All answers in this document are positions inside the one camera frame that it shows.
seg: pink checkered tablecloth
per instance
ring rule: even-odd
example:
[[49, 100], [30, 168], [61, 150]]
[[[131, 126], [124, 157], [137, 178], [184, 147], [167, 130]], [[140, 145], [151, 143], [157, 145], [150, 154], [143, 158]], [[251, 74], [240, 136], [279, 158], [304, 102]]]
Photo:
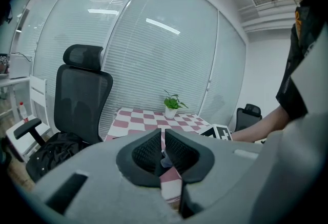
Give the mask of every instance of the pink checkered tablecloth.
[[[162, 112], [141, 109], [120, 108], [108, 131], [105, 141], [113, 138], [133, 135], [145, 130], [161, 128], [161, 145], [165, 149], [165, 129], [177, 129], [197, 134], [202, 127], [210, 124], [197, 115], [176, 114], [173, 119], [166, 118]], [[175, 168], [171, 168], [160, 177], [163, 197], [174, 203], [180, 199], [181, 177]]]

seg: window blinds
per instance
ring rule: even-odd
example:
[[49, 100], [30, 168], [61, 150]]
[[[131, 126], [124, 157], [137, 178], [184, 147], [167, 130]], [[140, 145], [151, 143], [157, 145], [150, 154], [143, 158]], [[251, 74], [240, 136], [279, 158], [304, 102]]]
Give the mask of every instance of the window blinds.
[[100, 118], [107, 132], [120, 107], [164, 111], [166, 93], [198, 113], [208, 84], [217, 9], [206, 0], [131, 0], [110, 38], [103, 70], [114, 84]]
[[123, 0], [58, 0], [42, 31], [33, 74], [48, 80], [48, 94], [55, 95], [58, 68], [73, 44], [103, 46]]
[[43, 26], [56, 1], [57, 0], [36, 0], [33, 3], [18, 39], [17, 52], [34, 58], [37, 42]]
[[245, 43], [220, 13], [213, 76], [200, 113], [200, 117], [208, 123], [228, 125], [239, 98], [245, 58]]

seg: chair armrest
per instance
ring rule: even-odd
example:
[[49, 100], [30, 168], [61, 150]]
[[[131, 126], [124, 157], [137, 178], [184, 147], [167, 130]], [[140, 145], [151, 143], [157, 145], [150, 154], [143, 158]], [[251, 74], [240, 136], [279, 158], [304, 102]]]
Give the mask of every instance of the chair armrest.
[[35, 129], [41, 123], [42, 121], [39, 118], [35, 118], [31, 121], [28, 121], [27, 123], [24, 123], [14, 131], [15, 138], [20, 139], [22, 136], [26, 135], [27, 133], [30, 133], [35, 139], [35, 141], [40, 146], [42, 146], [45, 143], [45, 141], [42, 139], [42, 137], [38, 134], [38, 132]]

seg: person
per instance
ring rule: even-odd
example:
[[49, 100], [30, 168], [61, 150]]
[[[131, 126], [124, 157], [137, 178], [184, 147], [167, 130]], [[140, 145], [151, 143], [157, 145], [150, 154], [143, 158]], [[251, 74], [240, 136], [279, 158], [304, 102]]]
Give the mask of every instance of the person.
[[313, 48], [327, 20], [327, 10], [323, 8], [323, 4], [319, 0], [300, 0], [295, 12], [296, 20], [292, 27], [285, 74], [276, 96], [280, 106], [253, 126], [233, 133], [233, 140], [255, 142], [265, 139], [271, 132], [282, 130], [289, 122], [306, 115], [307, 109], [291, 74]]

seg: person's arm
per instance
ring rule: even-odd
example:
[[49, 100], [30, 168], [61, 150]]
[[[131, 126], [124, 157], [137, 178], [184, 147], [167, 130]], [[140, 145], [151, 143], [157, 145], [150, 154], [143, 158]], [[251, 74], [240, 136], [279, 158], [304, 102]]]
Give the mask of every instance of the person's arm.
[[273, 131], [284, 129], [289, 122], [287, 112], [279, 106], [258, 123], [233, 133], [231, 137], [233, 141], [255, 142], [265, 139]]

